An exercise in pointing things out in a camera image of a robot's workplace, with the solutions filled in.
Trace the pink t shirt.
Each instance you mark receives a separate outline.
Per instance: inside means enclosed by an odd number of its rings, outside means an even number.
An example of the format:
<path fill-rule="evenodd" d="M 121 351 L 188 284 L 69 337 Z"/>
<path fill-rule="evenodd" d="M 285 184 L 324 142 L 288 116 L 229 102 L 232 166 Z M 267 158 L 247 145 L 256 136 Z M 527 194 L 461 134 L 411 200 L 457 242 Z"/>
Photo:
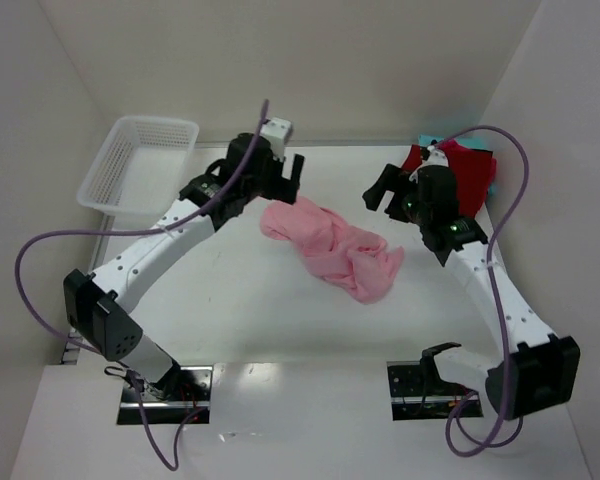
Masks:
<path fill-rule="evenodd" d="M 348 223 L 335 211 L 299 196 L 293 204 L 274 201 L 260 218 L 268 238 L 290 242 L 314 277 L 346 291 L 362 304 L 391 290 L 405 252 L 379 234 Z"/>

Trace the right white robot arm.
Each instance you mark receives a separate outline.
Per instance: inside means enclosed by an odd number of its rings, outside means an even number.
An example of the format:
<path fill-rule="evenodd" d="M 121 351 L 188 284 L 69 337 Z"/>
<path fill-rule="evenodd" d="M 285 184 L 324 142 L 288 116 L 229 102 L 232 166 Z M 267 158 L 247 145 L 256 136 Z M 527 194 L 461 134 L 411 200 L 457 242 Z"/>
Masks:
<path fill-rule="evenodd" d="M 454 172 L 442 165 L 407 172 L 388 164 L 363 193 L 366 208 L 377 210 L 387 192 L 393 197 L 386 214 L 418 226 L 425 247 L 464 288 L 499 350 L 489 359 L 454 342 L 431 347 L 422 353 L 427 382 L 476 390 L 507 421 L 568 402 L 580 348 L 532 311 L 495 261 L 490 236 L 461 214 Z"/>

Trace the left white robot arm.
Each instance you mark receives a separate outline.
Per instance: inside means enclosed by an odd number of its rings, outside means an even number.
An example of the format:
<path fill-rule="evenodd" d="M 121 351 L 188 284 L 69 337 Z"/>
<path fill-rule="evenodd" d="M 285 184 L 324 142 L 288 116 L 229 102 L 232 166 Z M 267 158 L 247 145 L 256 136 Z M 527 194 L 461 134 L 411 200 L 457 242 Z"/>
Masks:
<path fill-rule="evenodd" d="M 291 175 L 284 177 L 284 154 L 271 139 L 239 134 L 225 157 L 180 191 L 155 234 L 140 237 L 89 274 L 75 269 L 65 277 L 69 324 L 106 360 L 132 370 L 154 396 L 172 399 L 193 379 L 132 319 L 132 311 L 163 274 L 253 199 L 294 203 L 304 160 L 295 155 Z"/>

